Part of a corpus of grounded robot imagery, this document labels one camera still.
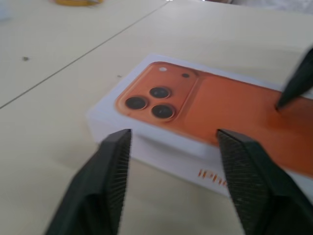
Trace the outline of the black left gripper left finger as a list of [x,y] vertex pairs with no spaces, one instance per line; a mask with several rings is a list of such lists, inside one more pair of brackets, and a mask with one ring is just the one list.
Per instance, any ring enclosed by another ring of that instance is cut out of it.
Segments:
[[132,132],[108,135],[70,182],[44,235],[118,235]]

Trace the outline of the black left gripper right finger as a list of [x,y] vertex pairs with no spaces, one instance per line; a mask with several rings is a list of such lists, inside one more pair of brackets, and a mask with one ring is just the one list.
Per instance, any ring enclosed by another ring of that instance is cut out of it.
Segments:
[[245,235],[313,235],[313,205],[252,138],[217,130],[227,187]]

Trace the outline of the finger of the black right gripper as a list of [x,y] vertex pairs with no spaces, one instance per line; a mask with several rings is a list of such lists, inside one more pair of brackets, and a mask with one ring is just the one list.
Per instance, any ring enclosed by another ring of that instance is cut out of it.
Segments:
[[281,110],[313,87],[313,47],[303,57],[275,104]]

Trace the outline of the yellow tape roll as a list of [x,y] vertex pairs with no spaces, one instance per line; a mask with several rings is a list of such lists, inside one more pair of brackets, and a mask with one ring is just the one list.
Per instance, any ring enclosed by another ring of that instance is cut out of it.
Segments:
[[102,4],[104,0],[54,0],[59,5],[65,6],[92,6]]

